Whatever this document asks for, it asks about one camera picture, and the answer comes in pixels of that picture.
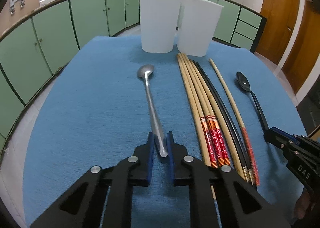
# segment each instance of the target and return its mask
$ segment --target tile floor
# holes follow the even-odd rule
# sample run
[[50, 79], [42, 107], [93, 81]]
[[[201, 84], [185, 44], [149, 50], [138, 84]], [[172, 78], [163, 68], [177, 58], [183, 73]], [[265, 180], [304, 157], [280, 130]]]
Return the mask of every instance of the tile floor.
[[[141, 29], [139, 25], [121, 33], [119, 36], [140, 34]], [[297, 98], [295, 97], [291, 86], [281, 69], [262, 55], [258, 53], [255, 53], [255, 55], [264, 62], [264, 64], [281, 82], [293, 104], [295, 106], [298, 105]], [[44, 91], [39, 95], [39, 97], [36, 98], [34, 103], [22, 117], [14, 134], [12, 135], [10, 142], [8, 143], [0, 167], [0, 196], [5, 206], [21, 228], [27, 227], [23, 208], [22, 181], [28, 142], [39, 111], [51, 88], [53, 87], [54, 82], [55, 81], [50, 83], [46, 89], [44, 89]]]

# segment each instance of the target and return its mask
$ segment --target blue cloth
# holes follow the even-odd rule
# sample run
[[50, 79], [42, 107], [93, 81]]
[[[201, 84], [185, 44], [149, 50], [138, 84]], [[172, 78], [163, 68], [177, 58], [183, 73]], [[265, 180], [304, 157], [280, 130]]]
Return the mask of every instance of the blue cloth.
[[[139, 36], [96, 37], [58, 77], [31, 134], [23, 176], [23, 202], [30, 225], [56, 198], [93, 165], [116, 165], [147, 141], [151, 131], [143, 82], [137, 70], [154, 64], [151, 91], [164, 132], [201, 158], [188, 98], [176, 60], [170, 53], [146, 53]], [[212, 42], [205, 57], [195, 57], [236, 118], [214, 70], [212, 58], [228, 85], [246, 124], [261, 185], [258, 192], [279, 207], [288, 220], [302, 185], [286, 168], [281, 152], [265, 143], [251, 97], [237, 85], [236, 72], [249, 80], [269, 126], [305, 135], [299, 115], [271, 71], [246, 49]], [[188, 188], [173, 187], [167, 160], [154, 155], [147, 188], [134, 188], [132, 227], [189, 227]]]

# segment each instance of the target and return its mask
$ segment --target white plastic container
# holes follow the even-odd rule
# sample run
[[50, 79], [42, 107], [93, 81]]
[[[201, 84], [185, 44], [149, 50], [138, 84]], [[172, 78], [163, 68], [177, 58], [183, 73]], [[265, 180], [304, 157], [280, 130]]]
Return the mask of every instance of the white plastic container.
[[146, 52], [170, 52], [181, 0], [140, 0], [141, 45]]
[[184, 13], [178, 31], [178, 49], [186, 55], [205, 56], [223, 6], [208, 0], [181, 0], [181, 5]]

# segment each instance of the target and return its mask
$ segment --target metal spoon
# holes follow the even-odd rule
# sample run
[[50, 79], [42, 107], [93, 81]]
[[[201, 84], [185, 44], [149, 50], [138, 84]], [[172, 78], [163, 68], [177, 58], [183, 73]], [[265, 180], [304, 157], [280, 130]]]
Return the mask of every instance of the metal spoon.
[[250, 84], [248, 79], [243, 75], [243, 73], [241, 72], [237, 72], [237, 81], [240, 84], [240, 87], [242, 89], [244, 89], [247, 92], [250, 92], [254, 101], [254, 104], [257, 107], [258, 110], [258, 116], [259, 116], [259, 120], [260, 120], [260, 124], [262, 126], [263, 132], [265, 132], [267, 129], [269, 129], [266, 117], [263, 114], [262, 108], [258, 102], [257, 97], [255, 96], [255, 94], [253, 93], [253, 91], [250, 89]]
[[149, 115], [151, 121], [151, 129], [155, 136], [156, 146], [158, 148], [159, 154], [162, 157], [166, 157], [168, 155], [167, 145], [164, 141], [163, 130], [155, 109], [155, 105], [153, 104], [152, 95], [150, 91], [149, 84], [149, 75], [153, 73], [154, 66], [152, 64], [146, 64], [140, 67], [137, 72], [137, 76], [143, 78], [144, 86], [146, 89], [147, 101], [149, 106]]

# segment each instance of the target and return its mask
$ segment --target silver rivet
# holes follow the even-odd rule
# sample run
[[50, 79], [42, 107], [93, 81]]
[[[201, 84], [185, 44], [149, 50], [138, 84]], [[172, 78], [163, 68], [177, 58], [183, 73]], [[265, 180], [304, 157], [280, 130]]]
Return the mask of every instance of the silver rivet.
[[231, 167], [230, 166], [228, 166], [228, 165], [223, 165], [222, 167], [221, 167], [221, 170], [223, 171], [223, 172], [230, 172], [231, 171]]
[[90, 168], [90, 171], [94, 174], [99, 173], [100, 170], [101, 170], [101, 167], [99, 167], [98, 165], [95, 165], [92, 168]]
[[183, 158], [183, 160], [184, 160], [185, 162], [192, 162], [192, 161], [193, 161], [193, 157], [190, 156], [190, 155], [186, 155], [186, 156]]
[[128, 161], [129, 161], [130, 163], [136, 163], [136, 162], [138, 161], [138, 157], [135, 156], [135, 155], [132, 155], [132, 156], [130, 156], [130, 157], [128, 158]]

